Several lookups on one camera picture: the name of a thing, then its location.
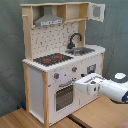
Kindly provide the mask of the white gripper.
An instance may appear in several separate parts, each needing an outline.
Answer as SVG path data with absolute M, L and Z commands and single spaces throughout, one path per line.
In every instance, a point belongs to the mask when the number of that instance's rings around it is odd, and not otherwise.
M 82 77 L 74 83 L 76 89 L 87 93 L 88 95 L 96 95 L 98 93 L 98 87 L 104 78 L 96 73 L 91 73 Z

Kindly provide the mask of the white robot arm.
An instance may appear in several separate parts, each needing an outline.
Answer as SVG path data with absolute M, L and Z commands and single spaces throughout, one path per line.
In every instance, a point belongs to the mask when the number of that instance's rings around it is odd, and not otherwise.
M 77 80 L 74 86 L 89 95 L 102 94 L 115 103 L 128 104 L 128 76 L 124 73 L 116 73 L 110 80 L 91 73 Z

